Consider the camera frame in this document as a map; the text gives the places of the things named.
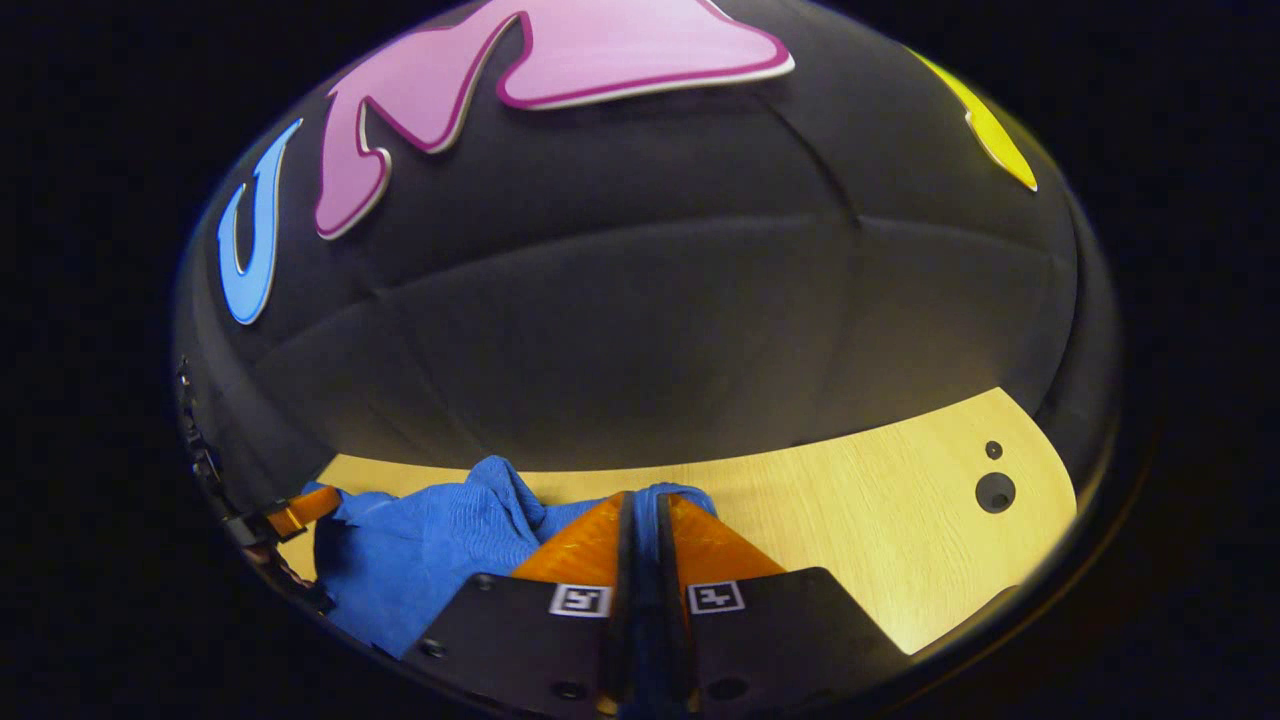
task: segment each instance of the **black background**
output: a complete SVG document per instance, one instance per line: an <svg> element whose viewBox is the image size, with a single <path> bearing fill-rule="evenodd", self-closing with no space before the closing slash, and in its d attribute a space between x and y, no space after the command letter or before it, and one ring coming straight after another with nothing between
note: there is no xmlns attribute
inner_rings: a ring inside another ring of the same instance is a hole
<svg viewBox="0 0 1280 720"><path fill-rule="evenodd" d="M407 682L289 610L212 528L168 414L166 293L239 154L294 99L438 8L42 4L8 23L29 120L10 181L14 277L29 279L10 380L24 716L174 703L198 716L434 716ZM1263 170L1277 106L1262 69L1274 4L849 8L974 79L1053 154L1114 261L1139 416L1165 428L1089 574L904 715L1280 711L1262 607L1277 474L1252 454L1276 429Z"/></svg>

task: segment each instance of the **wooden table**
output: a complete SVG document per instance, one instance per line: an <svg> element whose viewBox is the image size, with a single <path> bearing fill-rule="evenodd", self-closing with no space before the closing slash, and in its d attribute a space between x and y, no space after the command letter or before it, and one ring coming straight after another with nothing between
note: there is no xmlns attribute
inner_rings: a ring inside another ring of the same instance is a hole
<svg viewBox="0 0 1280 720"><path fill-rule="evenodd" d="M1002 447L998 459L986 446ZM467 469L337 456L317 480L403 497L457 483ZM978 479L1016 486L1002 512L983 510ZM694 486L719 518L787 570L823 566L902 648L916 652L1023 582L1075 518L1066 468L1036 423L995 388L940 410L801 447L659 468L521 473L545 505L600 498L657 482ZM312 536L280 552L315 578Z"/></svg>

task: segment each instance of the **pink letter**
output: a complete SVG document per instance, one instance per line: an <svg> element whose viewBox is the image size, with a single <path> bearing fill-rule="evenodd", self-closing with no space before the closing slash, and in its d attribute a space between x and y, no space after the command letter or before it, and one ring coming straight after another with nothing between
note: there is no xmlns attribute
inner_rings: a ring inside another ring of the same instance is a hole
<svg viewBox="0 0 1280 720"><path fill-rule="evenodd" d="M776 37L735 22L710 0L493 0L454 27L393 42L329 92L320 237L347 232L387 188L392 158L365 140L369 108L422 151L448 149L480 68L516 20L525 53L499 81L498 96L527 110L750 82L795 67Z"/></svg>

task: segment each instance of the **blue letter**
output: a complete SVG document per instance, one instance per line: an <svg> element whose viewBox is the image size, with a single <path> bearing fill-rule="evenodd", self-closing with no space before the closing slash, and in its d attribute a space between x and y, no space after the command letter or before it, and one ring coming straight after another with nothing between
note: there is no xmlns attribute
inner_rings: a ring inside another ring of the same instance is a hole
<svg viewBox="0 0 1280 720"><path fill-rule="evenodd" d="M236 214L244 186L232 195L232 201L223 210L218 223L218 264L223 274L223 295L227 307L242 325L248 325L262 313L266 296L271 292L271 277L275 274L275 225L278 222L276 197L280 188L280 164L284 160L284 145L302 124L302 118L275 138L266 149L262 159L253 168L257 187L253 191L253 252L248 266L241 268L236 256Z"/></svg>

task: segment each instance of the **blue towel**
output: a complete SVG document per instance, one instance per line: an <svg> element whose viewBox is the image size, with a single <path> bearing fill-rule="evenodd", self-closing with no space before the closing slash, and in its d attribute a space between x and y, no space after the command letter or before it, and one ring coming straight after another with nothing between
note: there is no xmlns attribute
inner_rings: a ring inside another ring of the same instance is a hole
<svg viewBox="0 0 1280 720"><path fill-rule="evenodd" d="M308 483L303 492L320 487ZM315 529L316 573L335 605L328 619L393 657L408 651L468 577L509 575L541 543L604 500L545 507L511 462L498 456L472 468L466 482L402 498L338 492L342 505ZM641 566L658 561L655 501L664 493L716 512L710 498L695 488L658 483L637 492Z"/></svg>

